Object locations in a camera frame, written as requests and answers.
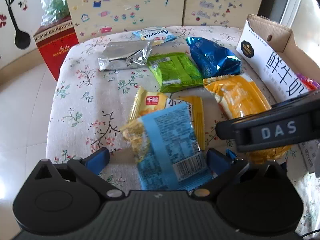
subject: green snack package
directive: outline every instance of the green snack package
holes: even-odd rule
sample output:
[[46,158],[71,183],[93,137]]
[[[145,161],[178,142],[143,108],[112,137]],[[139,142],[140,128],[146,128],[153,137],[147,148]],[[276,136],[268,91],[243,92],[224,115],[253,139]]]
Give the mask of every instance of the green snack package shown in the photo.
[[161,85],[162,93],[202,86],[202,75],[183,52],[150,56],[148,66]]

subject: cardboard box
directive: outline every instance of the cardboard box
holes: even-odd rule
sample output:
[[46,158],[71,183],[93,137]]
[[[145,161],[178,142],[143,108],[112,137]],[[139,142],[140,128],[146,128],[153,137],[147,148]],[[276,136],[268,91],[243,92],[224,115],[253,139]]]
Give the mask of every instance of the cardboard box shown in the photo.
[[[237,51],[278,103],[308,92],[295,73],[320,82],[319,66],[296,45],[293,31],[264,17],[247,16]],[[316,141],[300,143],[299,146],[309,172],[315,172]]]
[[72,46],[79,44],[71,17],[41,26],[33,38],[53,77],[58,80],[61,65],[68,51]]

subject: silver foil package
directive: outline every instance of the silver foil package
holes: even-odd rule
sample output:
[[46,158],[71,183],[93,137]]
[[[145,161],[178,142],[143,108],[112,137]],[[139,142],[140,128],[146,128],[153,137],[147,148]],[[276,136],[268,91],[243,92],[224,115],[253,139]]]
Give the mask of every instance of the silver foil package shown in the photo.
[[147,63],[152,42],[150,40],[109,42],[98,58],[100,70],[142,67]]

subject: wooden cabinet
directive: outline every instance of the wooden cabinet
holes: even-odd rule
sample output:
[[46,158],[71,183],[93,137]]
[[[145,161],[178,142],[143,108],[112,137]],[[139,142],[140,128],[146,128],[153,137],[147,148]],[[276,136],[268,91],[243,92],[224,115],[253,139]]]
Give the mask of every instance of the wooden cabinet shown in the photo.
[[79,42],[151,26],[182,24],[184,0],[67,0]]
[[248,14],[257,14],[261,0],[186,0],[184,25],[243,28]]

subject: cable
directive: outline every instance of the cable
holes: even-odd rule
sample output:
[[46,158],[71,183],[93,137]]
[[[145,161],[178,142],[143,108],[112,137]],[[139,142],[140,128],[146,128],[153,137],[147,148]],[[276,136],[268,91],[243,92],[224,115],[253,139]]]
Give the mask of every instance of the cable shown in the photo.
[[311,232],[309,232],[309,233],[306,233],[306,234],[304,234],[304,235],[301,236],[301,237],[305,237],[305,236],[308,236],[308,235],[311,235],[311,234],[314,234],[314,233],[317,233],[317,232],[320,232],[320,229],[317,229],[317,230],[311,231]]

